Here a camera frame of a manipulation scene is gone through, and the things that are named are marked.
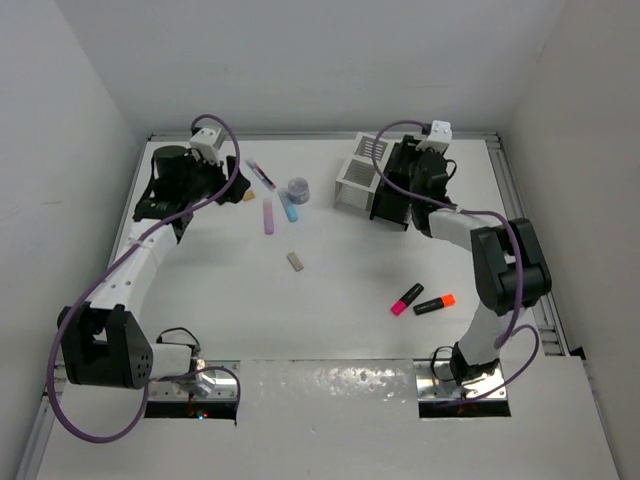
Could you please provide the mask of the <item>double-ended pink blue marker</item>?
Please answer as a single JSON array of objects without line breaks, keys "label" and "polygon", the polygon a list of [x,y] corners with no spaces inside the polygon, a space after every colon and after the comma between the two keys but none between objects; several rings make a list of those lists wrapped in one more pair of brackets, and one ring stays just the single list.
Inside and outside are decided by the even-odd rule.
[{"label": "double-ended pink blue marker", "polygon": [[266,175],[265,171],[253,159],[246,159],[245,163],[269,191],[273,192],[277,189],[275,183]]}]

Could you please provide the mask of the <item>pastel pink highlighter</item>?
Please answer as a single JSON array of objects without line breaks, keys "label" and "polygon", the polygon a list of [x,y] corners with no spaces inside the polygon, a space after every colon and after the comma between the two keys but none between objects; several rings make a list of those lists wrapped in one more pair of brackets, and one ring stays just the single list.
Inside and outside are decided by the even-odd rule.
[{"label": "pastel pink highlighter", "polygon": [[273,235],[275,233],[273,202],[271,198],[263,200],[263,226],[266,235]]}]

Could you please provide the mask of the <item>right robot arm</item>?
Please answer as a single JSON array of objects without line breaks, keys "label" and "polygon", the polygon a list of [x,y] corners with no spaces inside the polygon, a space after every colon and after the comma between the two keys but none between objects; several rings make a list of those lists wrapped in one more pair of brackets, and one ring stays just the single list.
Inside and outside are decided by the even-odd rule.
[{"label": "right robot arm", "polygon": [[405,135],[387,164],[399,170],[387,178],[411,193],[410,218],[420,233],[471,253],[479,304],[449,360],[451,379],[460,385],[496,368],[520,312],[549,293],[552,279],[530,220],[453,206],[449,163],[431,142]]}]

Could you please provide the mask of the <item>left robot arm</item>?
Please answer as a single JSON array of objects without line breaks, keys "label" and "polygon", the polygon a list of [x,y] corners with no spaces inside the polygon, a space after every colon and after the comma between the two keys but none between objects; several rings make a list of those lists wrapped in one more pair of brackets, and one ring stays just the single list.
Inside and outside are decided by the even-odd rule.
[{"label": "left robot arm", "polygon": [[116,269],[77,308],[67,307],[59,316],[71,383],[141,389],[192,369],[194,346],[153,343],[143,329],[141,308],[163,260],[184,237],[195,206],[237,203],[247,188],[235,156],[218,164],[202,150],[178,145],[153,153],[151,176],[134,207]]}]

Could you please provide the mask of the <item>black slotted organizer container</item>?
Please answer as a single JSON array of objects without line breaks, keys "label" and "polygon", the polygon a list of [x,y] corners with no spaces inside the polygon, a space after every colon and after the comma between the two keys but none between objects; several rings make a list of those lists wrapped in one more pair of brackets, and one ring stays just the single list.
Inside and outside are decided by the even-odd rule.
[{"label": "black slotted organizer container", "polygon": [[[396,144],[387,161],[384,174],[398,187],[409,189],[409,167],[406,160],[401,158],[402,147]],[[389,187],[383,181],[379,182],[376,189],[373,204],[369,214],[369,219],[381,219],[397,224],[406,231],[409,227],[410,218],[410,198],[404,194],[398,193]]]}]

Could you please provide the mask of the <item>white slotted organizer container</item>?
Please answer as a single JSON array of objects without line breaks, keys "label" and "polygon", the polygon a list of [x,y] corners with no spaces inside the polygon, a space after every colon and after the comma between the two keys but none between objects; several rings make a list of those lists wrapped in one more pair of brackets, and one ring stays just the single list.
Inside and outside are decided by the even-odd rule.
[{"label": "white slotted organizer container", "polygon": [[394,142],[384,140],[374,144],[373,135],[358,132],[353,147],[347,155],[335,180],[334,205],[346,205],[370,212],[380,175],[373,163],[372,154],[376,154],[377,165],[383,169],[393,150]]}]

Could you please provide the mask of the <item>pastel blue highlighter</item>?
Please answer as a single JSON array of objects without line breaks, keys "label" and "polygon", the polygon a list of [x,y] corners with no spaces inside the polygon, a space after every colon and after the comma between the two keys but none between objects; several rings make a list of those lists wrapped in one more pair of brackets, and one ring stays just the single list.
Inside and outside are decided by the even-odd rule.
[{"label": "pastel blue highlighter", "polygon": [[286,218],[289,222],[296,222],[298,220],[297,211],[295,209],[294,204],[291,201],[288,190],[285,188],[280,188],[278,190],[278,197],[283,206]]}]

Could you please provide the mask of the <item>clear jar of paperclips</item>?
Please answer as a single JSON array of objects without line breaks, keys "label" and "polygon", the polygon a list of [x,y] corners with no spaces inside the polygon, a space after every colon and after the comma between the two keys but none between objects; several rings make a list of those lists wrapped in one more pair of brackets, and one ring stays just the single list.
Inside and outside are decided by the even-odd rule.
[{"label": "clear jar of paperclips", "polygon": [[302,205],[310,200],[309,183],[302,177],[295,177],[288,182],[287,193],[294,205]]}]

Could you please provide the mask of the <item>orange and black highlighter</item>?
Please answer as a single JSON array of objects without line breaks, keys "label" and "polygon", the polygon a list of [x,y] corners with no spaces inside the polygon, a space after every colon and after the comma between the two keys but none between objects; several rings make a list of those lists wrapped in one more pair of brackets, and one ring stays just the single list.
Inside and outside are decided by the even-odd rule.
[{"label": "orange and black highlighter", "polygon": [[422,302],[413,307],[415,315],[424,315],[453,306],[456,298],[452,294],[444,295],[426,302]]}]

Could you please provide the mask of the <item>pink and black highlighter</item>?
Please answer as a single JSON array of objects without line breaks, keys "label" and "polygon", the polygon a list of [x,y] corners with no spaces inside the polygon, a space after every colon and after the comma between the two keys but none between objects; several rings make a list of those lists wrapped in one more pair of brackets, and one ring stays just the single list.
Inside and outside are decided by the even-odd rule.
[{"label": "pink and black highlighter", "polygon": [[390,312],[394,316],[401,315],[424,291],[424,286],[421,283],[414,284],[402,297],[397,300],[390,308]]}]

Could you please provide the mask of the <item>white dirty eraser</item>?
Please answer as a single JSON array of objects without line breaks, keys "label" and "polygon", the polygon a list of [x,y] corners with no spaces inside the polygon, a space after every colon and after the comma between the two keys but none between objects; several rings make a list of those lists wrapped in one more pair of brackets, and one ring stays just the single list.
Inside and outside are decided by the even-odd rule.
[{"label": "white dirty eraser", "polygon": [[295,252],[290,252],[286,258],[296,272],[299,272],[304,268],[304,265]]}]

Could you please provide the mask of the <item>white front panel board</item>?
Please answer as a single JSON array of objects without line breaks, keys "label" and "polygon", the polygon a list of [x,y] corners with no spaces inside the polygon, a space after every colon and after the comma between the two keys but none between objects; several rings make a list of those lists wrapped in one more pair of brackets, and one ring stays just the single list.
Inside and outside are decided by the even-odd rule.
[{"label": "white front panel board", "polygon": [[235,420],[145,419],[106,445],[55,426],[42,479],[613,479],[580,360],[541,358],[506,417],[423,419],[408,361],[245,362]]}]

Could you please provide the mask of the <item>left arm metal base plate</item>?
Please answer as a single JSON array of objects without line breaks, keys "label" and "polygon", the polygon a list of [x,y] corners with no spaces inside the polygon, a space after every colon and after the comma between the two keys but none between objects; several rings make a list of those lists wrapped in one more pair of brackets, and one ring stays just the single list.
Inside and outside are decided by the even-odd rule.
[{"label": "left arm metal base plate", "polygon": [[193,370],[204,373],[190,375],[181,380],[155,381],[149,387],[149,400],[156,402],[222,402],[235,401],[238,397],[240,362],[198,359]]}]

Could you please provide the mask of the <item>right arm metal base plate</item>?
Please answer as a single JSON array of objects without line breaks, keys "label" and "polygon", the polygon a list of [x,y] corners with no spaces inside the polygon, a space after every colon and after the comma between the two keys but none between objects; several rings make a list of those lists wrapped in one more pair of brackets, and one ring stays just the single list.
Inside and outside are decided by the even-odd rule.
[{"label": "right arm metal base plate", "polygon": [[421,402],[454,401],[506,401],[508,399],[501,365],[490,373],[482,373],[457,385],[452,379],[448,360],[414,362],[417,397]]}]

